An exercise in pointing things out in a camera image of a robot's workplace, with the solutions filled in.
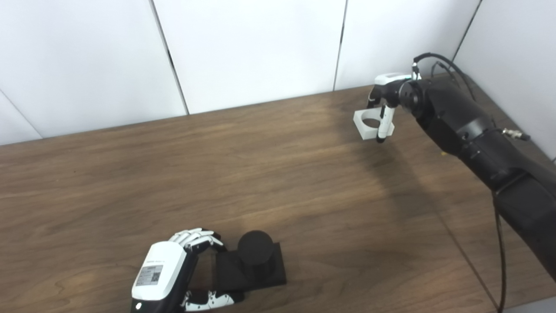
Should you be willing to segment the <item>white and black right hand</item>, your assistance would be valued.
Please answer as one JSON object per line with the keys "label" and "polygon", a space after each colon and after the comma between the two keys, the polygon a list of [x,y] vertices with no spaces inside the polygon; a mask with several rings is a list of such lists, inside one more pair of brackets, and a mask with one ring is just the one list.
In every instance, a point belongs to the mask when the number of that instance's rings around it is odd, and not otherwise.
{"label": "white and black right hand", "polygon": [[381,121],[377,131],[378,143],[383,143],[389,136],[395,107],[400,103],[400,89],[407,80],[411,79],[411,74],[404,73],[386,73],[375,77],[374,87],[368,96],[367,108],[373,108],[381,104],[382,100],[384,101],[379,115]]}

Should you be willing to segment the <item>white and black left hand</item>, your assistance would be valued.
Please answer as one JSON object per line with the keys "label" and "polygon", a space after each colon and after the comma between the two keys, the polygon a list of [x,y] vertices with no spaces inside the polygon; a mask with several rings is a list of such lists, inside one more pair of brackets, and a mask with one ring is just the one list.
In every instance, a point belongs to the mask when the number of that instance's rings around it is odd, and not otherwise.
{"label": "white and black left hand", "polygon": [[151,245],[131,289],[132,313],[187,313],[214,310],[245,300],[245,293],[192,290],[199,254],[226,252],[220,234],[204,228],[181,230]]}

